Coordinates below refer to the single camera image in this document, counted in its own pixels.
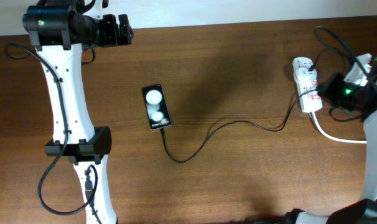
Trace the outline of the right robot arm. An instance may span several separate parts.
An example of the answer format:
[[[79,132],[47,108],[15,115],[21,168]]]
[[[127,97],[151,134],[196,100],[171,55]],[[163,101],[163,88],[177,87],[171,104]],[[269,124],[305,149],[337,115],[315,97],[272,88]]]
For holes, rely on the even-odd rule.
[[[346,110],[361,113],[366,139],[366,169],[363,190],[358,202],[333,212],[329,216],[314,215],[298,208],[288,212],[282,223],[377,223],[377,95],[368,88],[377,86],[377,59],[370,66],[371,55],[364,54],[347,76],[340,73],[322,84],[316,81],[317,72],[313,61],[305,57],[293,60],[294,80],[300,96],[303,112],[312,118],[322,108],[322,100]]]

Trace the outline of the black smartphone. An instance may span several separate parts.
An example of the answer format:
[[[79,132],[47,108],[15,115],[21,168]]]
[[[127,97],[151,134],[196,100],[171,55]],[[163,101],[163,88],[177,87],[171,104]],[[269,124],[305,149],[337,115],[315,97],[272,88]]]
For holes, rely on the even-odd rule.
[[[142,88],[149,126],[152,130],[162,129],[172,124],[164,91],[161,84]]]

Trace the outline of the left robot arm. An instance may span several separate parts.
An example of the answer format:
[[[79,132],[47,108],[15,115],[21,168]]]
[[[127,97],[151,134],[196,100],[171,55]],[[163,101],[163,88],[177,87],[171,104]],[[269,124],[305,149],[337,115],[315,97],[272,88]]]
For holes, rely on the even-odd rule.
[[[107,163],[111,130],[95,127],[85,101],[81,75],[84,50],[130,45],[134,34],[127,15],[103,14],[107,0],[39,1],[22,22],[42,64],[52,107],[54,130],[45,153],[56,161],[66,157],[80,182],[87,223],[117,223],[111,203]]]

